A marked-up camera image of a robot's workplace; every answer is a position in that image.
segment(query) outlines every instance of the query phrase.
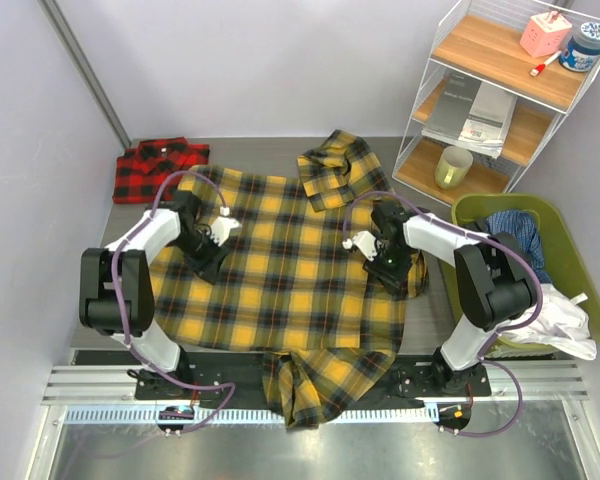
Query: plaid shirt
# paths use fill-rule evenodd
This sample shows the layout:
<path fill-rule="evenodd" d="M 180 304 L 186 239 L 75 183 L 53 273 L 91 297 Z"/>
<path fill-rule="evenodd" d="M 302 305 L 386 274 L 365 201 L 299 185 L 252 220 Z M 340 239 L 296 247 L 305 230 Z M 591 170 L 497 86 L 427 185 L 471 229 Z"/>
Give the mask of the plaid shirt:
<path fill-rule="evenodd" d="M 372 189 L 390 188 L 367 142 L 342 130 L 333 132 L 318 148 L 300 155 L 298 169 L 316 212 L 345 206 Z"/>
<path fill-rule="evenodd" d="M 345 135 L 342 152 L 352 170 L 358 159 L 375 159 L 357 193 L 386 189 L 366 143 Z M 359 154 L 346 147 L 349 141 Z M 393 363 L 406 296 L 419 294 L 425 282 L 422 254 L 413 255 L 405 290 L 391 296 L 363 270 L 363 256 L 342 247 L 344 208 L 316 212 L 306 185 L 295 179 L 216 166 L 195 170 L 220 186 L 242 231 L 229 241 L 215 286 L 192 275 L 178 249 L 158 255 L 151 264 L 157 321 L 179 342 L 265 352 L 264 393 L 288 426 L 336 418 Z M 219 214 L 205 183 L 185 178 L 179 188 L 203 200 L 201 221 Z M 354 231 L 372 227 L 371 208 L 363 202 L 354 210 Z"/>
<path fill-rule="evenodd" d="M 178 170 L 209 163 L 209 145 L 193 145 L 184 137 L 145 140 L 128 148 L 117 160 L 114 203 L 148 203 L 165 178 Z M 163 200 L 171 200 L 177 184 L 165 189 Z"/>

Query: gray wall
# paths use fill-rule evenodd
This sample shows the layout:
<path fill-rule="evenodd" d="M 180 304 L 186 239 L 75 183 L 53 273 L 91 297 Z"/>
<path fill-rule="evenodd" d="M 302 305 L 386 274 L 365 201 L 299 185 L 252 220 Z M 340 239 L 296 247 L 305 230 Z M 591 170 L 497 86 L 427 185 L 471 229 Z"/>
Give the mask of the gray wall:
<path fill-rule="evenodd" d="M 34 0 L 0 2 L 0 480 L 21 479 L 119 145 Z"/>
<path fill-rule="evenodd" d="M 131 138 L 320 137 L 402 135 L 455 0 L 58 3 Z"/>
<path fill-rule="evenodd" d="M 600 0 L 574 7 L 600 17 Z M 600 294 L 600 74 L 518 190 L 543 195 L 561 210 Z M 581 367 L 600 426 L 600 345 L 598 358 Z"/>

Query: blue jar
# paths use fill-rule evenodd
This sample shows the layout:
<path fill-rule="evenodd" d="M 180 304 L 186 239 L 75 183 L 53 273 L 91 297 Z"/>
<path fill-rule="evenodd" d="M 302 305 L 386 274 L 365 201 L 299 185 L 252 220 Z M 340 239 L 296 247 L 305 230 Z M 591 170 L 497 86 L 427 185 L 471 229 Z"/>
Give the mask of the blue jar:
<path fill-rule="evenodd" d="M 573 32 L 560 54 L 560 65 L 574 72 L 588 72 L 600 57 L 600 23 L 586 22 Z"/>

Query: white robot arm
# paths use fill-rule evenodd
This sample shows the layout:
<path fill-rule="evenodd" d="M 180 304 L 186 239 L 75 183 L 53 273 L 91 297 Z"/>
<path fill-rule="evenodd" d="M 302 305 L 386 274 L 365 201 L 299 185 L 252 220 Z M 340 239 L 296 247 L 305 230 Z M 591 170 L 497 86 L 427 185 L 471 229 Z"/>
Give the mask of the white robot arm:
<path fill-rule="evenodd" d="M 366 258 L 364 269 L 378 278 L 390 293 L 406 282 L 411 253 L 423 250 L 456 268 L 460 304 L 464 315 L 451 337 L 434 353 L 438 384 L 463 384 L 481 361 L 496 328 L 511 323 L 536 302 L 528 274 L 513 259 L 477 240 L 450 232 L 426 217 L 406 212 L 392 201 L 379 202 L 371 217 L 380 233 L 362 231 L 343 242 Z M 489 237 L 519 253 L 508 234 Z"/>
<path fill-rule="evenodd" d="M 184 253 L 185 262 L 200 278 L 215 283 L 220 265 L 228 254 L 226 241 L 240 223 L 229 217 L 228 209 L 205 229 L 196 222 L 200 199 L 191 192 L 176 191 L 173 200 L 162 202 L 145 228 L 131 237 L 138 225 L 147 221 L 147 210 L 140 221 L 119 240 L 104 248 L 90 248 L 82 255 L 80 273 L 80 321 L 88 328 L 124 344 L 120 312 L 112 287 L 111 261 L 121 242 L 118 271 L 133 347 L 149 364 L 189 382 L 189 363 L 184 350 L 167 337 L 153 319 L 154 298 L 149 265 L 166 246 Z"/>

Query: pink box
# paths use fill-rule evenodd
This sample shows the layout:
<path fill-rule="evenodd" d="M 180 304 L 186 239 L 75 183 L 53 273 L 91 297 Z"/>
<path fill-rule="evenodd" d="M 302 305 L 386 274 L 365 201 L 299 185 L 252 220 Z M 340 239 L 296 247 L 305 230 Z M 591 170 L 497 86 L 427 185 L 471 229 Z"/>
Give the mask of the pink box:
<path fill-rule="evenodd" d="M 560 49 L 562 40 L 570 30 L 571 23 L 560 13 L 540 13 L 529 20 L 520 38 L 520 45 L 534 58 L 551 55 Z"/>

